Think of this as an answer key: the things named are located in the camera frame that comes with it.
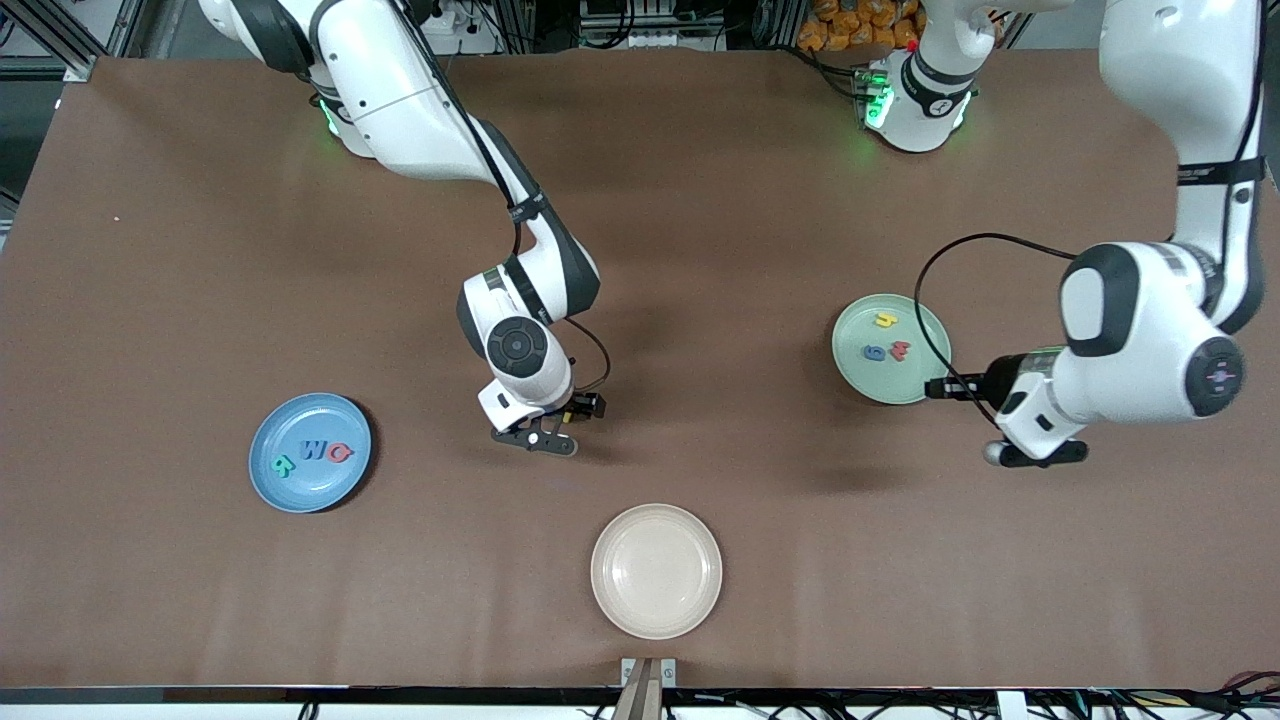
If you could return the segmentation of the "green plate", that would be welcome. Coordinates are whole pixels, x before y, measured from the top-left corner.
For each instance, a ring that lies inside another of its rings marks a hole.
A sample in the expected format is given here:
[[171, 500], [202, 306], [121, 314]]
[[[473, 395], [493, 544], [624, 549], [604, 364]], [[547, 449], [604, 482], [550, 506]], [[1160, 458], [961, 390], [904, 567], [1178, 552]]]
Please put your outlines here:
[[[874, 327], [873, 318], [879, 311], [897, 315], [900, 323], [887, 331]], [[911, 343], [904, 363], [890, 356], [895, 341]], [[865, 360], [861, 355], [865, 345], [884, 347], [886, 359]], [[945, 377], [945, 363], [952, 359], [948, 333], [937, 315], [899, 293], [873, 293], [846, 306], [835, 323], [831, 348], [841, 377], [860, 395], [887, 405], [924, 400], [924, 383]]]

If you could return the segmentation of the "beige plate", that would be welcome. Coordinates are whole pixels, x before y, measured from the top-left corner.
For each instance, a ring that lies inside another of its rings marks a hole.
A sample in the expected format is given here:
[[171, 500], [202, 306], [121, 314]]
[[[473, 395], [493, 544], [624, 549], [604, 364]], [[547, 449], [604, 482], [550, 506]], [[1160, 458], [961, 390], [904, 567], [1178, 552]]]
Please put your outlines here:
[[694, 632], [713, 612], [723, 582], [724, 560], [710, 528], [669, 503], [622, 511], [591, 552], [591, 592], [600, 611], [643, 641]]

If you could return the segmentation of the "blue plate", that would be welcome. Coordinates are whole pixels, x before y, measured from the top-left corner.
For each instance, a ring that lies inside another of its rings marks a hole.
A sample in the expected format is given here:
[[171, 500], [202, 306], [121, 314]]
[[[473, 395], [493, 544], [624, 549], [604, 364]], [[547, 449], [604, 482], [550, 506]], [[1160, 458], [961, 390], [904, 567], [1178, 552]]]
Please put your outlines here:
[[[347, 443], [355, 455], [343, 464], [302, 460], [300, 442], [325, 439]], [[250, 484], [266, 505], [291, 514], [325, 512], [357, 492], [370, 473], [378, 442], [372, 423], [352, 400], [316, 392], [287, 400], [266, 415], [250, 443]], [[270, 468], [287, 455], [296, 465], [288, 479]]]

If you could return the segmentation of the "brown table cover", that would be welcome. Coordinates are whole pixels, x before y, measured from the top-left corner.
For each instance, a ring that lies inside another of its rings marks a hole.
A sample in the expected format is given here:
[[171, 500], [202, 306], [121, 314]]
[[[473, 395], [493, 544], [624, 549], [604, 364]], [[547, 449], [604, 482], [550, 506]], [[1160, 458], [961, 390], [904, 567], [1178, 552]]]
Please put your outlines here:
[[[1092, 53], [989, 59], [964, 127], [895, 152], [778, 53], [463, 58], [595, 258], [607, 415], [550, 457], [490, 439], [461, 283], [500, 193], [347, 152], [259, 61], [105, 61], [68, 87], [0, 252], [0, 685], [1216, 688], [1280, 670], [1280, 196], [1240, 397], [1092, 427], [1085, 462], [991, 466], [965, 404], [882, 407], [829, 333], [937, 249], [1161, 240], [1176, 156]], [[325, 512], [266, 505], [250, 443], [287, 400], [378, 442]], [[590, 583], [622, 511], [714, 534], [724, 582], [672, 641]]]

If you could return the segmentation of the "white vented device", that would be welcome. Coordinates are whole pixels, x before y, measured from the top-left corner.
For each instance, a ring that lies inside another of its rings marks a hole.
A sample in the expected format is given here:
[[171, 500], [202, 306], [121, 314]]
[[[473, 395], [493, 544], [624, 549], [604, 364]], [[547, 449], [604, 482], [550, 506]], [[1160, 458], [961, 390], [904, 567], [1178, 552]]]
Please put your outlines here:
[[678, 44], [677, 0], [576, 0], [571, 24], [580, 47], [613, 50]]

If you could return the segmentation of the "orange snack packets pile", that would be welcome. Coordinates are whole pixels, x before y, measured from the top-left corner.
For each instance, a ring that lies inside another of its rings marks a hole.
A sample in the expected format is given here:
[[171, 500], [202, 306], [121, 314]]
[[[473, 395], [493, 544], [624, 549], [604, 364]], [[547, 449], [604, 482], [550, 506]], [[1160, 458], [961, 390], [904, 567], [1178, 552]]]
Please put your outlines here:
[[927, 20], [920, 0], [810, 0], [796, 45], [805, 53], [870, 45], [914, 50]]

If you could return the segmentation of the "metal bracket with post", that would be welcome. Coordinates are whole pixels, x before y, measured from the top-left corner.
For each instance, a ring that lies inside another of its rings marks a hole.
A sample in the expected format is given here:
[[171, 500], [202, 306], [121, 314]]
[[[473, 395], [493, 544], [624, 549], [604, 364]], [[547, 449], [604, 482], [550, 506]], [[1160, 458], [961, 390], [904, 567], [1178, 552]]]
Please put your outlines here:
[[623, 659], [622, 687], [611, 720], [672, 720], [664, 692], [677, 685], [675, 659]]

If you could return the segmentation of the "aluminium frame profile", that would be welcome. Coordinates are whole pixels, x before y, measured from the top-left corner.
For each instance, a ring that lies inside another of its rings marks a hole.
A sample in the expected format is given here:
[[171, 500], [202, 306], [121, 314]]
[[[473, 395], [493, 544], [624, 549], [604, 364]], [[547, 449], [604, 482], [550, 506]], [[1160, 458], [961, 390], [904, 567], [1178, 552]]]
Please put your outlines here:
[[0, 81], [84, 82], [96, 60], [109, 54], [56, 0], [0, 0], [0, 12], [47, 54], [41, 59], [0, 53]]

